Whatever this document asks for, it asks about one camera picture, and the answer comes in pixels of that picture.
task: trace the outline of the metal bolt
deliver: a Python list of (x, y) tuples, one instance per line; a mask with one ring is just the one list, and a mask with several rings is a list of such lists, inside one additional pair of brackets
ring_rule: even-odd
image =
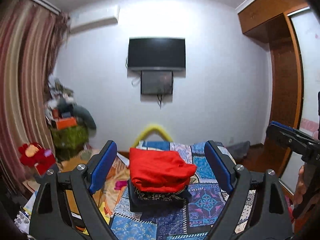
[(78, 166), (77, 166), (77, 170), (79, 170), (79, 171), (82, 171), (82, 170), (84, 170), (85, 169), (85, 164), (79, 164)]
[(268, 170), (268, 174), (269, 174), (269, 175), (271, 175), (271, 176), (273, 176), (273, 175), (275, 175), (276, 173), (275, 173), (275, 171), (274, 171), (274, 170), (269, 169), (269, 170)]
[(53, 169), (47, 170), (47, 175), (52, 175), (53, 173), (54, 173), (54, 170), (53, 170)]
[(237, 169), (238, 171), (243, 171), (243, 170), (244, 170), (244, 166), (241, 165), (241, 164), (238, 164), (238, 165), (236, 165), (236, 169)]

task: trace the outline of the stuffed toy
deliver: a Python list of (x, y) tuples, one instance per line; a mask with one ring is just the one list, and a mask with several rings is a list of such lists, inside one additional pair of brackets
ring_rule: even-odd
[(24, 144), (18, 151), (21, 153), (20, 162), (25, 166), (35, 167), (40, 176), (56, 163), (52, 151), (42, 148), (38, 143)]

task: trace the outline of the patterned quilt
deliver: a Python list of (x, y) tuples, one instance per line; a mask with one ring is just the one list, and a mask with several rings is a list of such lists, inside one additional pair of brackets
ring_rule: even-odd
[[(221, 143), (217, 143), (217, 145), (223, 154), (231, 156)], [(114, 189), (116, 180), (129, 178), (128, 169), (116, 159), (115, 172), (105, 185), (104, 215), (110, 217), (111, 230), (119, 240), (174, 240), (182, 238), (203, 240), (228, 200), (227, 193), (220, 189), (204, 157), (204, 143), (187, 146), (171, 142), (144, 142), (142, 146), (177, 151), (186, 163), (198, 166), (193, 183), (188, 187), (192, 198), (182, 208), (161, 209), (156, 212), (131, 212), (127, 187), (121, 191)], [(235, 233), (240, 233), (245, 228), (254, 194), (255, 191), (250, 191), (248, 194), (247, 203)]]

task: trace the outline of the hand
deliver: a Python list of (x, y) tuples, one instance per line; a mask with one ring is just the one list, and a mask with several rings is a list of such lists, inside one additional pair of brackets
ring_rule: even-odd
[[(293, 196), (293, 205), (294, 206), (296, 206), (302, 202), (303, 195), (307, 191), (307, 187), (306, 187), (304, 180), (303, 180), (303, 173), (304, 173), (304, 165), (302, 165), (299, 170), (299, 177), (298, 177), (298, 182), (296, 185), (296, 191)], [(311, 202), (311, 204), (316, 204), (319, 201), (319, 199), (320, 199), (320, 194), (318, 193), (311, 198), (310, 202)]]

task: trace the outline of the television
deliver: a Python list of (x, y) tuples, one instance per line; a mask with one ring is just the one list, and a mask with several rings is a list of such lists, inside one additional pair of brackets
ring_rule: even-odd
[(142, 95), (172, 95), (172, 71), (141, 71)]
[(179, 38), (131, 38), (128, 69), (181, 71), (186, 68), (186, 43)]

